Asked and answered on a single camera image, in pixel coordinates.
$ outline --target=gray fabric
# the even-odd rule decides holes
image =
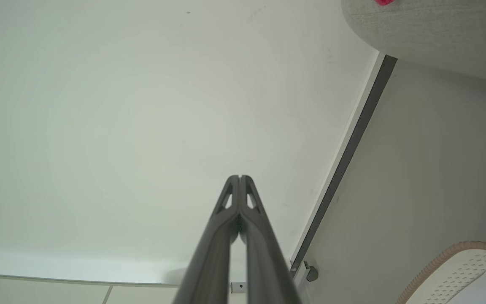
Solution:
[[[486,78],[486,0],[342,0],[353,31],[403,60]]]

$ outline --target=red object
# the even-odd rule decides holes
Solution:
[[[394,0],[374,0],[374,1],[376,1],[376,3],[378,3],[380,5],[388,5],[391,2],[393,2]]]

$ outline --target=gray floor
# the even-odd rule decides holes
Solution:
[[[393,304],[442,250],[486,241],[486,81],[397,62],[307,259],[313,304]]]

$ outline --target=white perforated lining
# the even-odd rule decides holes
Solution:
[[[486,270],[486,250],[464,250],[440,266],[407,304],[446,304]]]

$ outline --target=woven rim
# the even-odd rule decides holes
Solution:
[[[408,284],[406,289],[401,293],[395,304],[406,304],[413,293],[430,277],[436,269],[444,264],[455,254],[465,250],[486,250],[486,242],[461,242],[454,244],[444,250],[439,256],[435,257],[427,266]]]

